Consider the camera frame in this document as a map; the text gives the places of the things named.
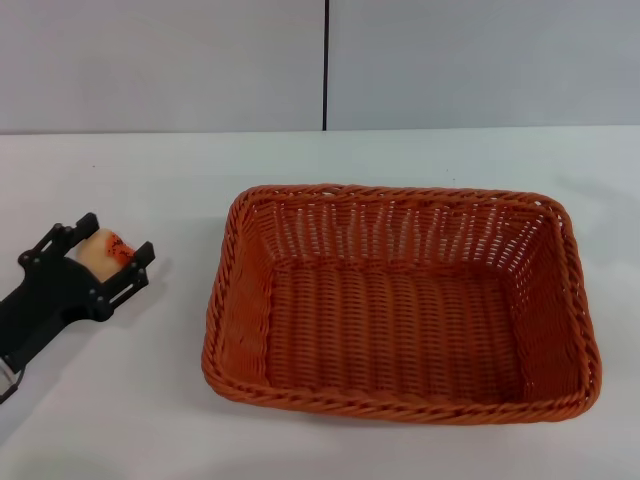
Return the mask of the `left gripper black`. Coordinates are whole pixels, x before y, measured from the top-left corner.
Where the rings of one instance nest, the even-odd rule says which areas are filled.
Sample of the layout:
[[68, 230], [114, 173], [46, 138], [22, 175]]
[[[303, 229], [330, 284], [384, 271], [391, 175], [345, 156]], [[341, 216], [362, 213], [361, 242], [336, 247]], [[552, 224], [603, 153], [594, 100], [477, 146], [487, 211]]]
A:
[[149, 284], [147, 267], [155, 260], [146, 241], [133, 250], [124, 241], [105, 245], [109, 276], [98, 279], [64, 257], [98, 231], [89, 212], [74, 226], [55, 223], [18, 257], [25, 266], [21, 284], [1, 301], [1, 359], [18, 373], [59, 333], [79, 320], [104, 322], [115, 309]]

